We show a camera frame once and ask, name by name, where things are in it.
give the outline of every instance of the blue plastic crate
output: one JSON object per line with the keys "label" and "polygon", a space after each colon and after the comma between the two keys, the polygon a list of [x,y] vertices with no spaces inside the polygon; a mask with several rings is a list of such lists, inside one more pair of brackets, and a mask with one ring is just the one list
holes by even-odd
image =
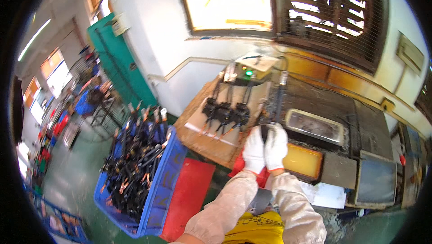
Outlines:
{"label": "blue plastic crate", "polygon": [[[121,154],[121,149],[121,144],[117,143],[115,156]],[[100,193],[100,189],[107,178],[105,172],[101,173],[96,184],[93,195],[94,203],[115,225],[130,237],[139,238],[144,235],[159,236],[162,233],[169,204],[186,153],[187,148],[181,144],[177,138],[176,129],[172,127],[169,143],[156,170],[139,224],[127,214],[118,213],[115,207],[106,205],[106,199],[109,197],[107,189],[104,189]]]}

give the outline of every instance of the metal tray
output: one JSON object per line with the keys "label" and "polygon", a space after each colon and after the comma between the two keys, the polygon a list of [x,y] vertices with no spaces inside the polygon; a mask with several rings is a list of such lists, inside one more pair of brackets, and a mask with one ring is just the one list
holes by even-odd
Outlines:
{"label": "metal tray", "polygon": [[285,127],[338,146],[343,146],[343,125],[298,109],[289,109]]}

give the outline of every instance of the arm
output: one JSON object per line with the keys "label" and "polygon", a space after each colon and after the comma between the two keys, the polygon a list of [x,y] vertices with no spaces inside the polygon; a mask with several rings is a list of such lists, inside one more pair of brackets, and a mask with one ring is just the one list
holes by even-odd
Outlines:
{"label": "arm", "polygon": [[285,173],[282,159],[288,153],[288,137],[277,123],[269,125],[264,157],[267,169],[275,177],[272,193],[285,223],[283,241],[287,243],[324,243],[327,231],[299,185],[299,180]]}
{"label": "arm", "polygon": [[187,241],[192,236],[201,243],[222,243],[225,234],[235,227],[257,191],[256,175],[251,171],[241,171],[226,183],[213,202],[187,222],[184,234],[189,236],[183,235],[177,241],[200,243]]}
{"label": "arm", "polygon": [[284,170],[272,171],[272,193],[285,223],[284,243],[324,243],[327,231],[299,186],[299,180]]}
{"label": "arm", "polygon": [[228,181],[216,199],[186,224],[176,243],[219,244],[232,230],[258,191],[257,174],[264,168],[261,128],[254,127],[243,149],[245,168]]}

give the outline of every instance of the red mat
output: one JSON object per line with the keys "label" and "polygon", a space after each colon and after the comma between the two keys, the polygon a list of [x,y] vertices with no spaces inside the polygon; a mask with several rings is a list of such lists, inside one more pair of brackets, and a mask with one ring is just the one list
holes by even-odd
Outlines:
{"label": "red mat", "polygon": [[201,210],[216,166],[186,158],[178,176],[160,237],[173,242],[185,231],[187,221]]}

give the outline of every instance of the white glove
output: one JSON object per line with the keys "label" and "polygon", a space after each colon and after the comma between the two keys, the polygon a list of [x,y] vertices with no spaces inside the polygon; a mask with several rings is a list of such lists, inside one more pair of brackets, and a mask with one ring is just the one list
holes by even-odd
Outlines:
{"label": "white glove", "polygon": [[249,170],[257,175],[264,168],[264,141],[261,137],[261,127],[255,126],[246,139],[243,149],[243,159],[245,167],[243,170]]}
{"label": "white glove", "polygon": [[267,141],[264,147],[264,158],[269,171],[284,169],[282,159],[288,153],[288,136],[279,123],[268,124]]}

